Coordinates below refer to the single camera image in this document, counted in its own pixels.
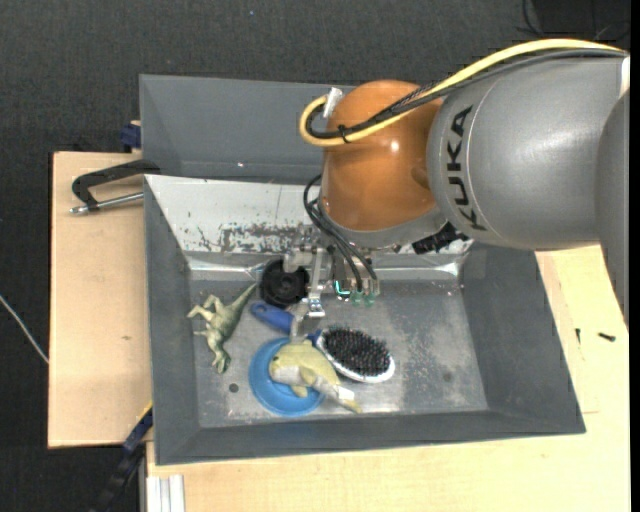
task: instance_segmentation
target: green toy dinosaur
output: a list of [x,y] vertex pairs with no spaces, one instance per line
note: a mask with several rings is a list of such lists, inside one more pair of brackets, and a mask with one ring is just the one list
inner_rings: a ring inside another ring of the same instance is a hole
[[[215,355],[211,365],[216,367],[218,373],[226,372],[229,367],[231,357],[223,348],[223,344],[231,337],[240,322],[242,310],[256,286],[255,283],[249,286],[228,306],[225,306],[215,295],[209,295],[202,306],[195,306],[187,315],[187,318],[200,315],[205,319],[205,330],[194,331],[193,334],[207,338],[207,344]],[[215,307],[215,312],[209,311],[211,306]]]

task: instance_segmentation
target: kuka logo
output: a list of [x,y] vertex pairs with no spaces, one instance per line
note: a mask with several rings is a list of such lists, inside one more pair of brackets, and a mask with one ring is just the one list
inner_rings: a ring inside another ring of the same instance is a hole
[[455,189],[454,193],[458,196],[455,199],[455,203],[458,205],[460,215],[467,219],[467,224],[471,226],[471,229],[486,231],[487,228],[478,224],[478,216],[474,211],[473,206],[469,207],[467,188],[464,180],[462,179],[464,176],[462,173],[462,165],[458,161],[458,157],[462,150],[464,122],[472,108],[473,105],[458,112],[451,123],[451,131],[456,135],[454,139],[457,140],[457,144],[454,146],[451,144],[451,140],[447,141],[447,154],[449,155],[449,160],[447,162],[447,176],[449,179],[449,186]]

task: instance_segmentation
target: cardboard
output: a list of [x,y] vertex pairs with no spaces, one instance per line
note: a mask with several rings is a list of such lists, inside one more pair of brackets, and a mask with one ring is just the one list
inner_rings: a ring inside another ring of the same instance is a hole
[[[73,215],[73,180],[139,158],[56,153],[51,211],[50,447],[121,443],[151,400],[142,202]],[[98,200],[141,178],[97,187]]]

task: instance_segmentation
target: yellow cable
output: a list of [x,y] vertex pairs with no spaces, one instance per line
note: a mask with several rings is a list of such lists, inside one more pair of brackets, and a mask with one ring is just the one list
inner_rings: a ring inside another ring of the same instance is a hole
[[[433,94],[447,87],[456,85],[464,80],[467,80],[468,78],[471,78],[472,76],[478,74],[479,72],[484,71],[485,69],[488,69],[491,66],[496,65],[501,61],[511,59],[519,55],[525,55],[527,53],[532,53],[532,52],[537,52],[542,50],[560,50],[560,49],[571,49],[571,48],[615,50],[615,51],[619,51],[621,55],[626,53],[623,50],[620,50],[619,48],[615,48],[613,46],[608,46],[600,43],[592,43],[589,41],[580,41],[577,39],[542,39],[540,41],[531,41],[528,43],[522,43],[515,46],[511,46],[509,48],[505,48],[504,50],[500,50],[494,53],[493,55],[489,55],[488,57],[485,57],[479,60],[478,62],[471,64],[470,66],[467,66],[466,68],[458,71],[453,76],[438,83],[436,86],[432,87],[428,91],[425,91],[422,94],[418,95],[416,98],[414,98],[413,101],[418,100],[426,96],[427,94]],[[307,120],[311,116],[312,112],[317,107],[324,105],[326,101],[327,101],[327,96],[325,95],[325,96],[316,98],[311,103],[309,103],[309,105],[307,105],[307,107],[302,112],[302,115],[300,116],[300,122],[298,123],[298,130],[300,132],[300,135],[302,136],[305,142],[308,142],[309,144],[313,144],[314,146],[331,147],[331,146],[339,146],[341,144],[345,144],[346,142],[342,137],[321,139],[318,137],[314,137],[309,132],[307,132],[307,128],[306,128]],[[397,116],[381,121],[380,123],[376,123],[375,125],[370,126],[369,128],[365,128],[364,130],[360,130],[358,132],[352,133],[347,136],[348,137],[347,140],[349,142],[355,142],[357,140],[363,139],[364,137],[367,137],[372,133],[375,133],[378,130],[382,130],[383,128],[386,128],[387,126],[399,121],[400,119],[409,115],[410,113],[411,111],[403,112],[402,114],[399,114]]]

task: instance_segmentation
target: clamp handle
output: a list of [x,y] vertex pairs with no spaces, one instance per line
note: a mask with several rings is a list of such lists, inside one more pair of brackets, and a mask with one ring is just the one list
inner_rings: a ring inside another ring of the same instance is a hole
[[71,185],[71,190],[86,205],[86,209],[95,211],[100,209],[100,203],[93,197],[89,188],[135,176],[136,174],[161,173],[160,167],[150,160],[136,160],[78,176]]

